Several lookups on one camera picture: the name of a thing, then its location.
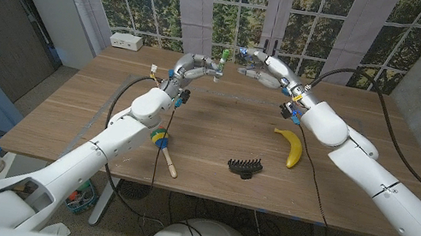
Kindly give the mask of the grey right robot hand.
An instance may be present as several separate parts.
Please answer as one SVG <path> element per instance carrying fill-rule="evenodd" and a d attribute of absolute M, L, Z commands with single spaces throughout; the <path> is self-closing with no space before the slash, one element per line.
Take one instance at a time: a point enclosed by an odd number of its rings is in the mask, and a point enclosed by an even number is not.
<path fill-rule="evenodd" d="M 320 100 L 314 97 L 309 89 L 305 89 L 302 86 L 299 77 L 282 60 L 279 60 L 275 56 L 268 56 L 263 51 L 249 48 L 241 48 L 239 49 L 239 53 L 248 62 L 258 63 L 258 65 L 239 68 L 239 73 L 255 79 L 270 89 L 284 89 L 294 104 L 305 109 L 310 109 L 320 104 Z"/>

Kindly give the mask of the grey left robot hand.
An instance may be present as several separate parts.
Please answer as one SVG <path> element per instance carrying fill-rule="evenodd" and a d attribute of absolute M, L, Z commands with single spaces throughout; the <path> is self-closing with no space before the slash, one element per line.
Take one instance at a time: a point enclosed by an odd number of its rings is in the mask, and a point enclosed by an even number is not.
<path fill-rule="evenodd" d="M 177 61 L 171 75 L 163 80 L 160 88 L 171 98 L 175 98 L 191 81 L 206 75 L 219 79 L 223 76 L 223 71 L 208 56 L 187 53 Z"/>

